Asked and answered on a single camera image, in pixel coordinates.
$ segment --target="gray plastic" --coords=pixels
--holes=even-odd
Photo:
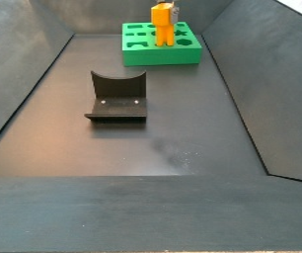
[[[169,9],[169,12],[171,12],[171,24],[176,24],[177,23],[177,16],[179,16],[179,7],[177,6],[173,6],[171,9]]]
[[[70,37],[38,1],[0,1],[0,129]]]
[[[164,251],[302,252],[302,184],[244,175],[0,178],[0,252]]]
[[[179,20],[201,34],[233,0],[181,0]],[[153,0],[41,0],[77,34],[121,34],[121,24],[151,21]]]
[[[203,37],[268,173],[302,180],[302,15],[236,0]]]

